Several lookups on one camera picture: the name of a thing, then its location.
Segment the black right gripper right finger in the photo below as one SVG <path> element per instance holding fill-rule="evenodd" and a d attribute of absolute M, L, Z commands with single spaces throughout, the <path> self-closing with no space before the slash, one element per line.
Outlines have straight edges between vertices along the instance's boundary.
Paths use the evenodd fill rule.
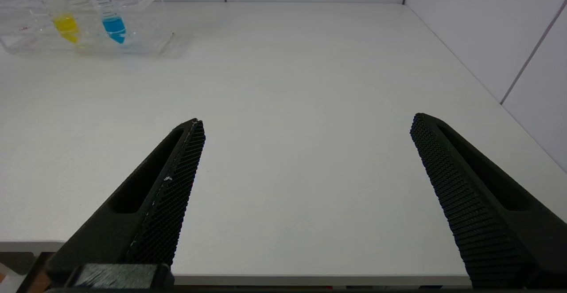
<path fill-rule="evenodd" d="M 474 289 L 565 290 L 567 226 L 441 119 L 410 135 Z"/>

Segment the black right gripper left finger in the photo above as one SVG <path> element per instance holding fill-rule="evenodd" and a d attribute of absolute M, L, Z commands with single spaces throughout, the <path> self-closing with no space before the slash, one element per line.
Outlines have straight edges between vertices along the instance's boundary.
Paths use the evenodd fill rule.
<path fill-rule="evenodd" d="M 175 127 L 49 259 L 52 289 L 169 289 L 171 266 L 206 141 Z"/>

